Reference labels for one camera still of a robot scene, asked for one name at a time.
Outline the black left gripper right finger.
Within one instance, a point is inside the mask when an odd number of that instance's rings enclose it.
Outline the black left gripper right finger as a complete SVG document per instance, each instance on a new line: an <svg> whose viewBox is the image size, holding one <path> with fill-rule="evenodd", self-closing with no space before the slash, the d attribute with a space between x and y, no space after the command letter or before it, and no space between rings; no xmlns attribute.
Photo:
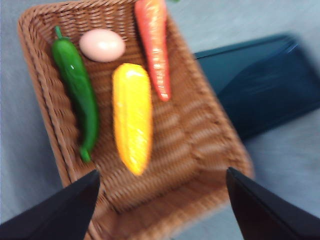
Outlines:
<svg viewBox="0 0 320 240"><path fill-rule="evenodd" d="M245 240L318 240L320 219L238 170L226 171L233 213Z"/></svg>

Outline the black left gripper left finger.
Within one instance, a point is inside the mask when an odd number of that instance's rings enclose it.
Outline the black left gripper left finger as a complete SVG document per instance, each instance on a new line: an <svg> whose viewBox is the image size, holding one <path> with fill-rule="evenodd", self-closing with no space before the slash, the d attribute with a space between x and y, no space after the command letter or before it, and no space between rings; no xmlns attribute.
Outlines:
<svg viewBox="0 0 320 240"><path fill-rule="evenodd" d="M83 240L100 188L93 170L47 200L0 225L2 240Z"/></svg>

